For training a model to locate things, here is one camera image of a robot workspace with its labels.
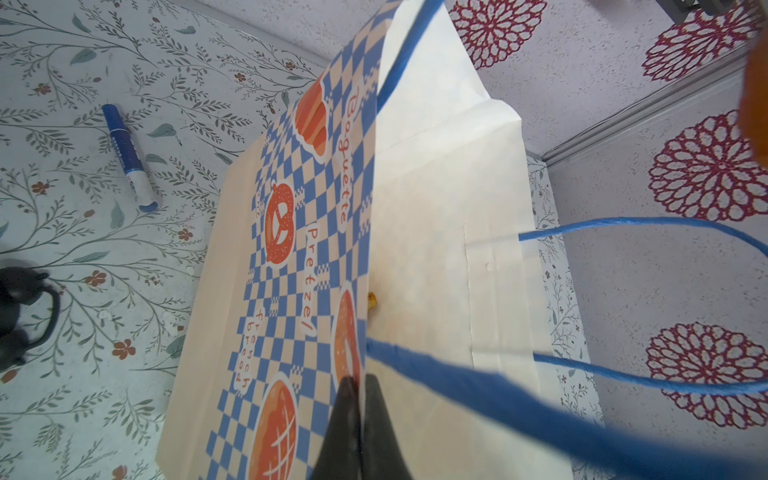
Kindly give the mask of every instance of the marker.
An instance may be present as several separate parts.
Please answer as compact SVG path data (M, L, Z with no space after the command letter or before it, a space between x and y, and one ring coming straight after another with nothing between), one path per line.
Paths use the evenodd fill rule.
M147 172L144 171L144 165L141 164L141 160L136 155L136 149L131 143L131 133L126 130L117 107L106 104L101 106L101 110L104 112L104 119L107 121L109 134L123 166L123 172L136 196L139 210L145 213L154 212L160 205L157 203L152 184L149 183Z

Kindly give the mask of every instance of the blue rope handle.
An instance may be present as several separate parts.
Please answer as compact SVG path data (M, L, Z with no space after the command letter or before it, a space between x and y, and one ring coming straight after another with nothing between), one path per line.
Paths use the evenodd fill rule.
M411 59L413 51L416 50L416 45L421 40L424 32L429 26L429 22L432 17L435 16L438 9L442 5L443 0L425 0L422 7L419 9L419 13L416 14L416 18L413 20L411 29L406 34L406 39L402 42L400 51L397 52L395 57L395 63L392 64L392 68L386 76L386 80L382 84L381 90L379 90L379 96L376 97L377 112L380 112L384 105L389 100L392 92L395 91L403 72L406 71L408 66L408 60Z
M721 223L708 222L706 220L696 220L694 218L679 217L614 217L597 218L585 222L570 223L562 227L550 228L547 230L536 230L533 232L520 233L518 239L533 240L536 238L551 237L561 233L575 232L585 228L612 227L614 225L683 225L686 227L712 228L719 230L726 235L738 238L749 245L757 248L763 255L768 257L768 245L759 241L757 238L746 233L728 227ZM607 369L603 366L592 365L590 363L578 362L571 359L563 359L556 356L534 353L533 359L537 362L550 363L552 365L563 366L572 369L582 369L585 372L594 373L605 378L619 380L620 382L632 383L640 386L649 386L655 389L669 390L679 393L697 393L700 395L722 395L736 396L746 395L747 393L761 393L768 391L768 381L763 382L743 382L728 384L703 384L703 383L685 383L670 382L668 380L649 379L643 376L630 375L628 373L617 372Z
M527 233L520 233L518 239L522 242L536 238L552 237L561 233L570 233L585 228L612 227L614 225L683 225L685 227L712 228L719 230L726 235L731 235L742 240L749 245L757 248L763 255L768 257L768 245L759 241L757 238L747 235L741 230L728 227L718 222L708 222L706 220L696 220L695 218L678 217L610 217L596 218L585 222L570 223L562 227L548 228L547 230L535 230Z
M633 478L747 480L765 465L633 437L546 406L497 373L449 365L423 353L367 339L368 357L491 420Z

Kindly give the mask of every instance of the blue checkered pattern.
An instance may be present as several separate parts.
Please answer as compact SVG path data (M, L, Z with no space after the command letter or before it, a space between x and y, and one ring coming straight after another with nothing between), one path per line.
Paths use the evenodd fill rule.
M332 345L330 338L332 298L338 302L342 285L349 281L353 295L367 297L370 241L370 207L373 188L373 161L376 142L373 141L376 120L376 75L386 28L400 0L384 4L379 12L360 30L360 33L333 59L323 72L322 82L326 104L329 106L328 147L338 143L342 134L341 122L344 106L358 81L365 81L359 114L355 122L362 127L363 139L351 153L353 169L353 208L346 232L337 226L336 204L341 192L341 174L334 161L326 164L315 161L296 139L290 115L283 114L276 124L270 125L262 152L263 167L255 179L256 194L252 208L258 219L252 226L256 251L250 254L250 273L253 275L245 286L243 299L248 302L247 315L253 316L257 304L268 315L266 325L259 328L254 354L258 357L257 374L244 396L238 396L230 382L227 390L220 393L217 415L218 430L209 434L205 453L210 457L207 472L200 476L205 480L244 480L250 462L253 445L247 445L249 434L253 437L261 399L271 379L282 372L290 380L297 400L299 422L296 440L296 456L293 459L290 478L309 478L312 467L323 444L323 436L336 388L331 375ZM295 194L296 221L295 254L278 270L266 262L263 245L263 214L273 182L286 181ZM312 318L317 337L305 337L297 331L296 318L303 310L304 279L302 266L306 259L306 229L317 223L323 236L317 243L317 266L314 274L318 280L314 293L317 298L316 315ZM358 344L361 359L365 362L366 309L358 309ZM237 332L243 333L246 317L240 319ZM227 369L234 369L238 352L232 352Z

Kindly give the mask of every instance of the red mandala pattern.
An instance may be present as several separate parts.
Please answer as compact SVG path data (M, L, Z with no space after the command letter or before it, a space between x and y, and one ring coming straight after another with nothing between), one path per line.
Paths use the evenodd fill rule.
M768 379L766 350L743 333L719 326L678 323L662 329L645 350L651 377L689 383L756 382ZM663 392L678 408L721 427L747 429L768 421L768 396L739 396Z
M644 75L667 81L683 77L757 36L761 16L760 7L749 0L737 0L725 15L717 17L698 10L684 24L659 35L645 52Z
M768 170L753 159L737 118L736 110L707 117L654 158L648 187L668 212L712 221L768 214Z
M450 15L475 68L483 68L519 50L546 7L544 0L458 0Z

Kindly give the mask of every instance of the paper bag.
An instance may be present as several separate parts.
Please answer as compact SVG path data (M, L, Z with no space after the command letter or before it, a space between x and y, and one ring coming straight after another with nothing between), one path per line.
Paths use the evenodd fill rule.
M158 447L169 480L309 478L340 379L366 370L416 478L571 477L366 362L370 335L557 398L531 360L550 347L538 252L517 240L533 229L521 121L444 8L377 111L420 6L385 3L230 167Z

